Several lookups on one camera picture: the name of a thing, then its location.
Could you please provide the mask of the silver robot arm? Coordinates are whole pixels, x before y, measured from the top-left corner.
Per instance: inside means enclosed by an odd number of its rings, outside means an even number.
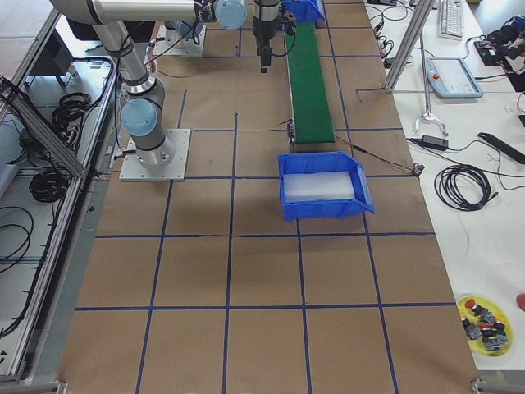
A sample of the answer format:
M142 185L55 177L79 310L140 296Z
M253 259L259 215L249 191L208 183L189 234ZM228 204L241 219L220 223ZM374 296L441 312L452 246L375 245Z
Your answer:
M198 41L203 24L197 21L165 21L165 40L173 44L181 39Z
M130 100L121 119L145 167L160 167L176 155L161 125L165 90L144 64L144 56L126 29L126 21L164 21L170 26L188 21L193 27L216 22L227 30L241 28L247 18L244 1L55 1L67 18L91 25L107 53L117 61Z

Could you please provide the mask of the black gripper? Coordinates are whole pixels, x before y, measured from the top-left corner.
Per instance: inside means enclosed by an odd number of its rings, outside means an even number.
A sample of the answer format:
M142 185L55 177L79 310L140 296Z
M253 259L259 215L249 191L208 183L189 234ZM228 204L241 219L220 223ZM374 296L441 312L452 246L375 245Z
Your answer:
M270 41L275 37L277 27L283 25L289 36L295 36L296 20L277 0L255 0L253 5L253 35L260 57L260 72L265 74L272 65Z

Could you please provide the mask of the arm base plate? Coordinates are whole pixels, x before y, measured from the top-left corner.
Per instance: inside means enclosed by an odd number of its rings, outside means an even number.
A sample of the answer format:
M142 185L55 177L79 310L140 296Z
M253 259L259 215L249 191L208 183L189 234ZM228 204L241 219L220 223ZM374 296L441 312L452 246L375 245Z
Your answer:
M190 129L165 129L163 145L152 151L137 149L129 138L121 165L121 181L184 181L190 146Z
M153 51L151 54L153 56L159 56L161 54L167 56L176 56L176 57L202 57L203 56L203 46L205 42L205 32L206 27L203 25L203 29L198 36L198 41L189 40L179 40L173 44L169 44L165 40L165 26L161 25L157 33L157 38L153 44Z

